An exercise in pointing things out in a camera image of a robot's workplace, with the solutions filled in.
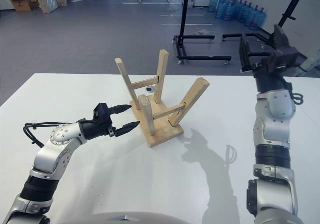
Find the white wall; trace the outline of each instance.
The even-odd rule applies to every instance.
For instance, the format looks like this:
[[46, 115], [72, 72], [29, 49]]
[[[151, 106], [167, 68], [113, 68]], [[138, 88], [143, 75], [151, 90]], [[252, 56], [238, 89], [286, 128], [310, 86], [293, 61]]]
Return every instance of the white wall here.
[[14, 9], [14, 6], [10, 0], [0, 0], [0, 10], [2, 9]]
[[[267, 18], [263, 29], [272, 33], [291, 0], [248, 0], [264, 7]], [[320, 48], [320, 0], [300, 0], [292, 16], [287, 19], [283, 29], [291, 46], [295, 46], [305, 56], [312, 56]]]

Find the metal stand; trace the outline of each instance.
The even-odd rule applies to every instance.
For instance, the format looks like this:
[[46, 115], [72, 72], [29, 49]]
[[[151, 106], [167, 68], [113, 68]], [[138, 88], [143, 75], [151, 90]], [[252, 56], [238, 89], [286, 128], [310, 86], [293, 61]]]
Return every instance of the metal stand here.
[[[285, 12], [282, 14], [282, 18], [278, 23], [278, 25], [280, 27], [283, 26], [283, 24], [285, 23], [287, 18], [292, 19], [292, 20], [296, 19], [295, 17], [292, 17], [291, 15], [292, 15], [292, 13], [293, 13], [294, 9], [296, 8], [296, 6], [297, 6], [299, 1], [300, 0], [291, 0], [289, 6], [286, 8]], [[275, 42], [274, 42], [274, 33], [272, 33], [269, 38], [266, 38], [266, 37], [262, 36], [259, 33], [246, 33], [245, 35], [246, 36], [254, 36], [254, 37], [258, 38], [259, 40], [261, 40], [266, 45], [268, 45], [268, 46], [270, 46], [270, 47], [272, 47], [274, 49], [276, 47], [275, 46]], [[229, 38], [229, 37], [242, 37], [242, 34], [241, 33], [223, 34], [222, 35], [222, 40], [224, 41], [225, 38]]]
[[176, 46], [177, 51], [177, 59], [178, 64], [181, 64], [181, 60], [225, 60], [225, 64], [231, 60], [231, 56], [188, 56], [186, 53], [186, 49], [184, 48], [184, 39], [209, 39], [211, 42], [215, 36], [214, 35], [184, 35], [185, 32], [185, 24], [187, 17], [187, 8], [188, 8], [188, 0], [183, 0], [183, 10], [182, 10], [182, 19], [181, 19], [181, 27], [180, 27], [180, 35], [175, 35], [173, 37], [172, 43]]

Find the concrete floor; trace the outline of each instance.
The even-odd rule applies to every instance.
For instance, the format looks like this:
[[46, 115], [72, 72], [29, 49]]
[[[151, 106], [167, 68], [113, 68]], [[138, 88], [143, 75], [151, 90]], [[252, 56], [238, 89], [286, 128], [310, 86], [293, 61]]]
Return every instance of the concrete floor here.
[[[202, 29], [216, 36], [186, 42], [190, 55], [230, 55], [224, 61], [177, 64], [174, 35], [179, 34], [182, 0], [85, 0], [50, 14], [2, 11], [0, 18], [0, 105], [34, 73], [119, 74], [120, 57], [129, 74], [156, 74], [160, 49], [169, 53], [168, 75], [245, 75], [240, 73], [239, 39], [222, 42], [223, 33], [249, 32], [237, 21], [215, 19], [207, 8], [190, 8], [185, 34]], [[252, 51], [267, 51], [252, 39]]]

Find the upside-down wooden stool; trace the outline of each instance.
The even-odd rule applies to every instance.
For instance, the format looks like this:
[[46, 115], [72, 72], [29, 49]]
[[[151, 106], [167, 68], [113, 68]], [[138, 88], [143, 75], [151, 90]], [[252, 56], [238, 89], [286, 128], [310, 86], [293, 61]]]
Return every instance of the upside-down wooden stool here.
[[[169, 53], [166, 50], [160, 50], [156, 77], [135, 83], [131, 83], [122, 60], [120, 58], [115, 59], [132, 98], [130, 105], [132, 106], [135, 117], [140, 120], [140, 126], [148, 143], [150, 144], [150, 147], [163, 143], [184, 133], [179, 122], [209, 86], [209, 82], [204, 78], [197, 78], [180, 104], [167, 108], [161, 100], [161, 95], [165, 80], [168, 56]], [[145, 96], [143, 94], [137, 98], [135, 89], [153, 84], [156, 86], [154, 94], [149, 96]]]

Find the table surface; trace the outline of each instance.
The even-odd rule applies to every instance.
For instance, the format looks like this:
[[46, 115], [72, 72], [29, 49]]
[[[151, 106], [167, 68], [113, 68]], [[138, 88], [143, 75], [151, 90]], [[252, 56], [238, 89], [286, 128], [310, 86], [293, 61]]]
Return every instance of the table surface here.
[[[131, 81], [150, 78], [131, 75]], [[166, 76], [162, 99], [177, 105], [196, 76]], [[204, 76], [209, 88], [181, 121], [184, 135], [149, 148], [139, 127], [118, 138], [79, 147], [61, 179], [48, 216], [53, 224], [106, 212], [153, 212], [191, 224], [249, 224], [246, 189], [253, 178], [256, 84], [249, 76]], [[320, 212], [320, 79], [287, 78], [304, 95], [291, 121], [291, 167], [298, 216], [318, 223]], [[148, 94], [144, 88], [137, 94]], [[0, 107], [0, 220], [21, 191], [39, 151], [24, 135], [26, 122], [91, 118], [99, 102], [131, 100], [120, 75], [35, 74]], [[120, 127], [135, 121], [113, 115]], [[35, 130], [47, 142], [50, 128]]]

